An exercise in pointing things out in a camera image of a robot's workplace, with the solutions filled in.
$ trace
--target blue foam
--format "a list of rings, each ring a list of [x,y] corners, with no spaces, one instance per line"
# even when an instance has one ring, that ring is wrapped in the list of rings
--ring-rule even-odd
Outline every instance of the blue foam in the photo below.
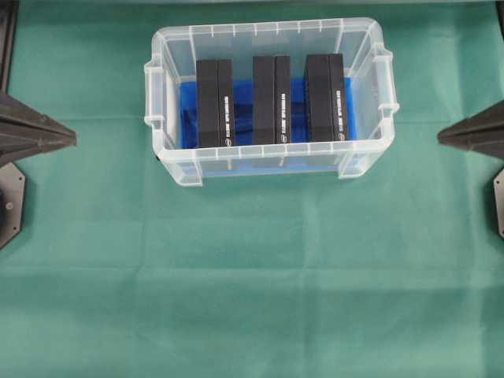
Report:
[[[350,78],[345,78],[346,109],[348,111],[349,139],[357,138],[355,129],[354,103],[350,89]],[[303,79],[291,81],[292,142],[308,142],[306,123],[305,90]],[[254,85],[251,80],[237,80],[233,83],[235,96],[236,145],[252,144],[252,106]],[[195,148],[198,145],[198,92],[196,82],[180,85],[180,121],[182,124],[182,148]]]

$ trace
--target teal tablecloth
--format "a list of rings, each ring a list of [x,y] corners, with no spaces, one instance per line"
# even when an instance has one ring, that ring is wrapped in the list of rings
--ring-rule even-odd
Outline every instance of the teal tablecloth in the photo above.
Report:
[[[177,186],[143,124],[161,27],[367,16],[395,54],[396,140],[362,178]],[[22,2],[10,94],[75,129],[19,162],[0,254],[2,377],[501,377],[502,162],[436,134],[504,98],[493,3]]]

